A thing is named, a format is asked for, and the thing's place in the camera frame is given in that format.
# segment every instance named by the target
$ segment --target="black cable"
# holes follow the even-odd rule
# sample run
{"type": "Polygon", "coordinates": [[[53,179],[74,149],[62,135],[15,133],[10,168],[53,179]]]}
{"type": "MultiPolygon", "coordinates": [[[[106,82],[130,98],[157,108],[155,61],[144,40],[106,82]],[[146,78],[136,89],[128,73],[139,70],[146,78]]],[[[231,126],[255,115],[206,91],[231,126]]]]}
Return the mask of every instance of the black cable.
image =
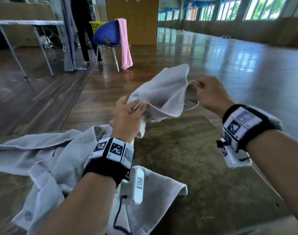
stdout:
{"type": "Polygon", "coordinates": [[[126,235],[132,235],[132,233],[130,233],[129,231],[127,231],[125,228],[123,228],[123,227],[121,227],[121,226],[116,226],[116,221],[117,221],[117,218],[118,218],[119,213],[120,213],[120,211],[121,211],[121,206],[122,206],[122,200],[123,200],[123,198],[126,199],[126,198],[127,198],[127,195],[123,195],[123,196],[121,196],[121,198],[120,198],[120,206],[119,206],[119,210],[118,210],[118,212],[117,212],[117,214],[116,214],[116,216],[115,216],[115,219],[114,219],[113,228],[114,228],[115,230],[119,230],[119,231],[125,233],[126,235]]]}

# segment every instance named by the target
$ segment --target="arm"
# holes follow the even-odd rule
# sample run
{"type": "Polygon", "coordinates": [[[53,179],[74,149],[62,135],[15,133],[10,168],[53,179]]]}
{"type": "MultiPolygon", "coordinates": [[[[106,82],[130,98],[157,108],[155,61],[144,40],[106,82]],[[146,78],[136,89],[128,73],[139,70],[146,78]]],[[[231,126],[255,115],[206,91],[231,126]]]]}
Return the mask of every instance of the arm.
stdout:
{"type": "MultiPolygon", "coordinates": [[[[192,83],[199,103],[223,118],[235,103],[215,77],[192,83]]],[[[267,130],[246,146],[250,157],[298,219],[298,142],[276,130],[267,130]]]]}
{"type": "MultiPolygon", "coordinates": [[[[130,143],[138,134],[141,115],[146,103],[139,101],[127,104],[127,96],[116,102],[111,121],[111,137],[130,143]]],[[[107,229],[116,183],[112,177],[87,173],[50,215],[36,235],[104,235],[107,229]]]]}

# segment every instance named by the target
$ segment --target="pink towel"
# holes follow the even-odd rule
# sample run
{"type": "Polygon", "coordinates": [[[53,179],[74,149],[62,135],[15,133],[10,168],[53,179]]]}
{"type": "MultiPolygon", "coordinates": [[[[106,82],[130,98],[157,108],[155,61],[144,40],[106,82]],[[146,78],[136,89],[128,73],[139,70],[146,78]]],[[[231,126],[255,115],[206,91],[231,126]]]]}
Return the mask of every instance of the pink towel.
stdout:
{"type": "Polygon", "coordinates": [[[122,48],[122,69],[126,70],[133,66],[133,61],[131,60],[131,53],[129,51],[129,44],[127,39],[127,23],[123,18],[117,19],[120,25],[120,35],[121,35],[121,48],[122,48]]]}

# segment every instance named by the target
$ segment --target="window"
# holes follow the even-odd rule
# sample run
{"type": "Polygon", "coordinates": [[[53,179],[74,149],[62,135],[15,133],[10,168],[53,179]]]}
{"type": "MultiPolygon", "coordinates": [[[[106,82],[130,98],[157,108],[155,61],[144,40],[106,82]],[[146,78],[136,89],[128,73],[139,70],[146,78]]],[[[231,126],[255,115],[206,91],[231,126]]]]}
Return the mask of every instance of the window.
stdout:
{"type": "Polygon", "coordinates": [[[245,20],[275,20],[286,0],[251,0],[245,20]]]}
{"type": "Polygon", "coordinates": [[[212,19],[214,5],[202,7],[200,14],[200,21],[210,21],[212,19]]]}
{"type": "Polygon", "coordinates": [[[173,20],[178,20],[178,17],[179,17],[179,10],[175,10],[173,20]]]}
{"type": "Polygon", "coordinates": [[[186,21],[195,21],[197,18],[198,8],[186,10],[186,21]]]}
{"type": "Polygon", "coordinates": [[[165,16],[166,16],[165,12],[160,12],[158,14],[158,21],[165,21],[165,16]]]}
{"type": "Polygon", "coordinates": [[[217,14],[218,21],[233,21],[239,8],[241,0],[227,1],[220,3],[217,14]]]}
{"type": "Polygon", "coordinates": [[[172,14],[173,14],[173,11],[168,11],[167,12],[167,21],[171,21],[172,20],[172,14]]]}

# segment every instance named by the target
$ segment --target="yellow plastic laundry basket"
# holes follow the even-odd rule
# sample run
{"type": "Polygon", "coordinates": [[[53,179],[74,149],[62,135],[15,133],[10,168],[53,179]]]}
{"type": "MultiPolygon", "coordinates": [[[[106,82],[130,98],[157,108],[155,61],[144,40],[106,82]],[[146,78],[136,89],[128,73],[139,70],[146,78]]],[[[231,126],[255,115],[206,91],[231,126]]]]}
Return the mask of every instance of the yellow plastic laundry basket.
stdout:
{"type": "Polygon", "coordinates": [[[91,27],[92,27],[92,31],[94,33],[96,33],[97,29],[104,25],[106,22],[101,22],[101,21],[89,21],[89,23],[91,24],[91,27]]]}

